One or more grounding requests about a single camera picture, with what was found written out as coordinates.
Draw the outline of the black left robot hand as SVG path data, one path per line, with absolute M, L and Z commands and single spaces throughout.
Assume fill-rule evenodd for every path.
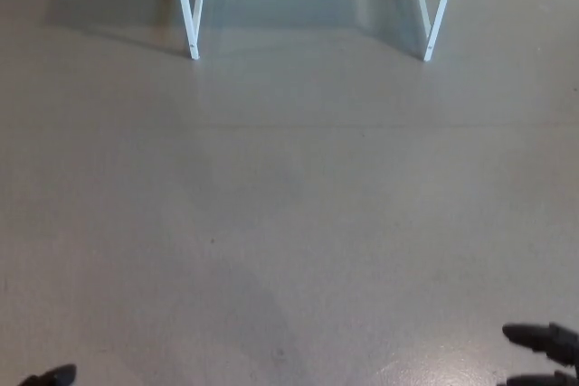
M 19 386 L 72 386 L 76 380 L 77 365 L 67 363 L 41 374 L 33 374 L 19 383 Z

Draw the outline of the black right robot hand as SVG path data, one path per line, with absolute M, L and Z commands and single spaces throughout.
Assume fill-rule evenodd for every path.
M 556 323 L 548 325 L 505 324 L 503 335 L 514 345 L 533 353 L 543 353 L 547 359 L 564 367 L 573 367 L 575 374 L 555 371 L 553 374 L 520 374 L 506 379 L 505 385 L 577 385 L 578 333 Z

